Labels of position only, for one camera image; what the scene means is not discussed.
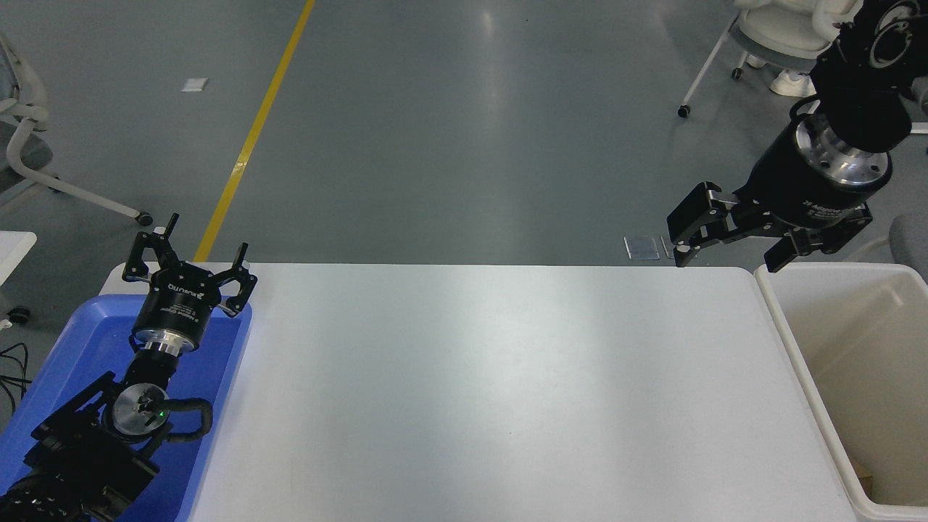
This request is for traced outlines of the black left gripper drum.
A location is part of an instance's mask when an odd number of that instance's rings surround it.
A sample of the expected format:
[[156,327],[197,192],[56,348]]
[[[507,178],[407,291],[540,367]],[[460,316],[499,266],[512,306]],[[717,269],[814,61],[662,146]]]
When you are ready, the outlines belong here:
[[133,338],[146,343],[167,333],[182,338],[182,347],[198,347],[221,297],[212,277],[212,271],[190,264],[155,271]]

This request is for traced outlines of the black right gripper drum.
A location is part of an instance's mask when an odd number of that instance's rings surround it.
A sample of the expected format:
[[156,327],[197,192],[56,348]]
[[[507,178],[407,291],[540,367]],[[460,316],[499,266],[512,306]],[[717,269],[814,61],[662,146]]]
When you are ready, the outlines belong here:
[[890,155],[839,138],[829,123],[790,123],[740,189],[793,227],[831,228],[890,181]]

